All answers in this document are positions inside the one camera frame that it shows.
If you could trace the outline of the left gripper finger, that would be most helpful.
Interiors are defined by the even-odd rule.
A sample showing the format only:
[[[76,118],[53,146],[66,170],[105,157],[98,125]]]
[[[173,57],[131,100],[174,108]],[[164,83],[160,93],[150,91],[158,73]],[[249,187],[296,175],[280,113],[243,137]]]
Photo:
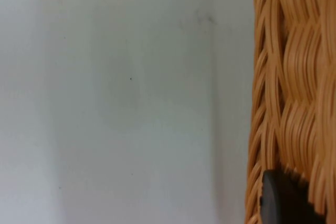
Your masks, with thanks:
[[[280,169],[263,173],[259,197],[262,223],[325,223],[324,215],[317,214],[308,202],[308,184],[301,183]]]

